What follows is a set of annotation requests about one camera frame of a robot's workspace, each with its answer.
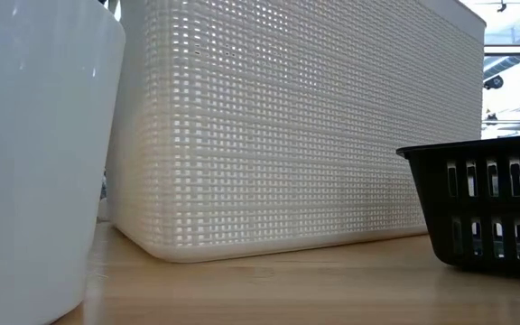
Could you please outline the large white woven basket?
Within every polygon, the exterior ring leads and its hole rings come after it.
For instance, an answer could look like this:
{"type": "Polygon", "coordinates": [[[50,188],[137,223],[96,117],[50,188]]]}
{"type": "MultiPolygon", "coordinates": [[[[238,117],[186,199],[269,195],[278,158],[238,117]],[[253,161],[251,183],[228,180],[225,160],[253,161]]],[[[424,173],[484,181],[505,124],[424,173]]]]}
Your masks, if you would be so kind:
{"type": "Polygon", "coordinates": [[[422,234],[401,147],[481,134],[460,0],[119,0],[107,213],[193,263],[422,234]]]}

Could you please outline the small white plastic bin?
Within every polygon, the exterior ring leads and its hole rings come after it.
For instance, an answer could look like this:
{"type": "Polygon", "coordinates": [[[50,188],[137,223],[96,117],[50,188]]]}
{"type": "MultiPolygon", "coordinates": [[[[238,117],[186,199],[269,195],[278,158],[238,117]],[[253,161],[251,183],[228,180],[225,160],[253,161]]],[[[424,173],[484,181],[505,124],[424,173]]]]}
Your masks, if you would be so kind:
{"type": "Polygon", "coordinates": [[[105,0],[0,0],[0,325],[83,300],[125,47],[105,0]]]}

